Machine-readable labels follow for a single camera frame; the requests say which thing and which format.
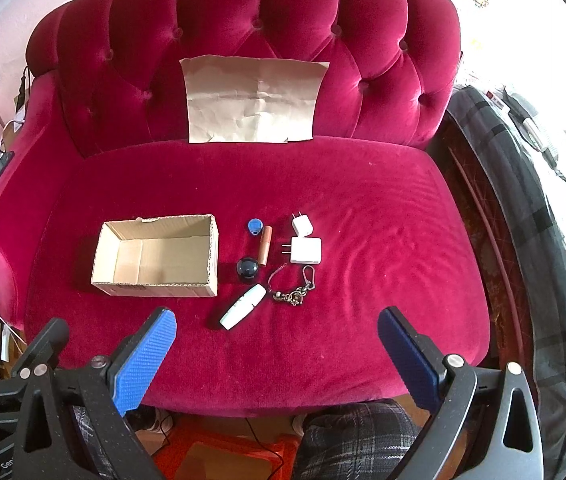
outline white charger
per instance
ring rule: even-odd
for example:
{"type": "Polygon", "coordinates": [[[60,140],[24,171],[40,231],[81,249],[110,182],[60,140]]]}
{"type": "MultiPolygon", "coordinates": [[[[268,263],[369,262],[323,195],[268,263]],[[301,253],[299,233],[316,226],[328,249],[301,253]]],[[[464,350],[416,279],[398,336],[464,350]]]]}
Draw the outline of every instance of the white charger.
{"type": "Polygon", "coordinates": [[[289,251],[283,251],[283,254],[289,254],[289,260],[292,264],[316,265],[321,262],[321,239],[306,238],[295,236],[292,238],[289,251]]]}
{"type": "Polygon", "coordinates": [[[301,215],[301,212],[298,212],[298,216],[294,216],[292,213],[292,227],[294,228],[294,232],[297,234],[298,237],[303,238],[312,234],[314,231],[314,227],[310,222],[310,219],[307,215],[301,215]]]}

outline open cardboard box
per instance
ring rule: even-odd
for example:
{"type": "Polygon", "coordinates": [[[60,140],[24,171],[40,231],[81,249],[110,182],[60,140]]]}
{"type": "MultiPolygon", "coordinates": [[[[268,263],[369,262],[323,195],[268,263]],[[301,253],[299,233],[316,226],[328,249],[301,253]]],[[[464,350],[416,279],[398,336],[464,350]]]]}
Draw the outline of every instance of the open cardboard box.
{"type": "Polygon", "coordinates": [[[212,215],[105,222],[92,285],[111,296],[217,295],[218,230],[212,215]]]}

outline metal carabiner clip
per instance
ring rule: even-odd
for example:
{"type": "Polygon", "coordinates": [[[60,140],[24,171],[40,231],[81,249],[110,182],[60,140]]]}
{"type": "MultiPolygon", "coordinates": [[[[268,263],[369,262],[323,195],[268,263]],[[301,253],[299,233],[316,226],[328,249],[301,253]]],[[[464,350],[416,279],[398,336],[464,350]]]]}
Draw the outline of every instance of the metal carabiner clip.
{"type": "Polygon", "coordinates": [[[314,287],[316,286],[314,284],[314,274],[315,274],[314,267],[311,266],[311,265],[306,265],[306,266],[303,267],[302,273],[303,273],[303,280],[305,281],[305,288],[307,290],[314,290],[314,287]],[[312,279],[311,280],[307,279],[307,274],[305,273],[306,269],[310,269],[312,271],[312,279]]]}

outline blue gripper pad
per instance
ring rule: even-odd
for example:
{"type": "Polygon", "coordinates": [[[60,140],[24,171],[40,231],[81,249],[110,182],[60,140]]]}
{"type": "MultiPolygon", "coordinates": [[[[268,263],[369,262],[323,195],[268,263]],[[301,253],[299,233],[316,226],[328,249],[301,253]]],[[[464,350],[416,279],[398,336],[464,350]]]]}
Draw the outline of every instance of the blue gripper pad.
{"type": "MultiPolygon", "coordinates": [[[[393,313],[394,309],[396,307],[383,309],[378,316],[378,336],[385,347],[385,351],[401,375],[401,379],[407,386],[415,404],[423,410],[435,413],[441,405],[439,376],[407,329],[400,324],[393,313]]],[[[413,335],[417,336],[417,332],[400,312],[398,312],[398,315],[412,329],[413,335]]]]}
{"type": "Polygon", "coordinates": [[[110,377],[112,401],[121,416],[129,410],[138,408],[152,379],[161,366],[170,346],[176,338],[176,318],[166,308],[155,312],[141,327],[128,345],[134,345],[132,352],[125,357],[119,370],[110,377]]]}

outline key ring chain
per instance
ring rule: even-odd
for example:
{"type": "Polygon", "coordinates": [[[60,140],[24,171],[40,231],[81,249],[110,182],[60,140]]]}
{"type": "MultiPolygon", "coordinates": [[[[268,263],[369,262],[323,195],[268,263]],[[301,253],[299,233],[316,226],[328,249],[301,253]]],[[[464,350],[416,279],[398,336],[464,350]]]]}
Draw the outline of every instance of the key ring chain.
{"type": "Polygon", "coordinates": [[[310,290],[314,290],[314,288],[316,288],[316,284],[314,283],[315,270],[314,267],[311,265],[303,266],[303,269],[301,269],[301,275],[303,276],[303,281],[305,282],[304,285],[295,288],[295,290],[292,290],[287,294],[285,292],[281,292],[278,290],[274,291],[272,289],[270,282],[272,281],[272,278],[276,275],[276,273],[282,270],[286,265],[287,264],[281,265],[277,270],[271,273],[271,275],[268,278],[268,292],[272,295],[274,301],[280,301],[284,303],[289,303],[292,306],[298,306],[303,303],[303,298],[306,297],[307,293],[310,290]],[[309,274],[311,276],[310,278],[308,278],[308,273],[306,272],[306,269],[309,269],[309,274]]]}

